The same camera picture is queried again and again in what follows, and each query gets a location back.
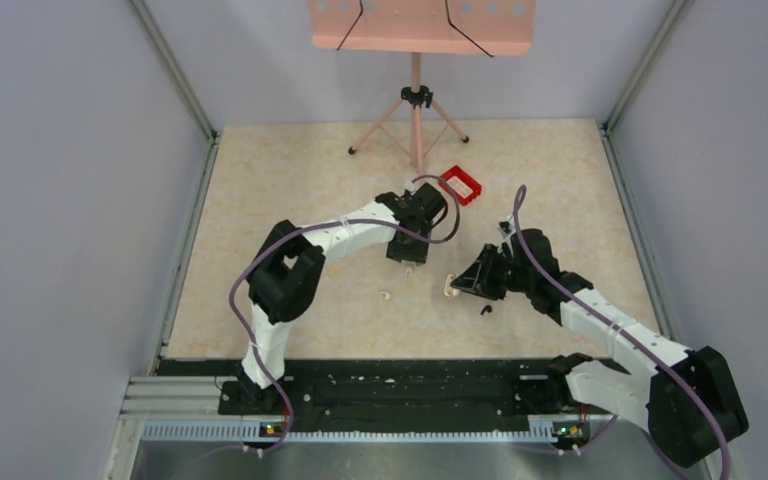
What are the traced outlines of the beige earbud charging case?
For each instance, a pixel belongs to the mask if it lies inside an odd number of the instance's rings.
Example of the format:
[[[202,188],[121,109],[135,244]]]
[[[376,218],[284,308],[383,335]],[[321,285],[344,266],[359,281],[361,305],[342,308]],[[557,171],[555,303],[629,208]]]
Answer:
[[[455,274],[448,274],[444,280],[443,295],[447,299],[451,299],[459,295],[459,291],[453,286],[455,279]]]

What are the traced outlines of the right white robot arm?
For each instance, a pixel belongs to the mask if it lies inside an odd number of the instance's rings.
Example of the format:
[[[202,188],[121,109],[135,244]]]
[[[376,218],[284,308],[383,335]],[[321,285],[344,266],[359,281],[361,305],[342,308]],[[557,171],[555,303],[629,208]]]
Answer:
[[[554,409],[572,412],[586,404],[605,410],[640,428],[663,457],[683,468],[748,431],[721,353],[693,350],[622,312],[589,280],[561,269],[541,230],[514,232],[505,224],[503,231],[504,242],[485,245],[450,288],[491,301],[521,293],[535,311],[588,338],[621,367],[584,354],[556,358],[546,385]]]

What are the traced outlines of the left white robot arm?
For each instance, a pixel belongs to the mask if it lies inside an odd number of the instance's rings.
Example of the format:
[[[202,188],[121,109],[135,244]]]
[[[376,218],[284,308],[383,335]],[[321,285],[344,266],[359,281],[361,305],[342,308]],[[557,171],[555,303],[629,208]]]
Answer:
[[[229,305],[249,337],[240,363],[243,401],[257,413],[279,404],[292,324],[312,305],[324,269],[368,247],[388,259],[423,264],[432,230],[456,202],[429,183],[385,192],[366,205],[319,224],[276,223],[251,264],[232,284]]]

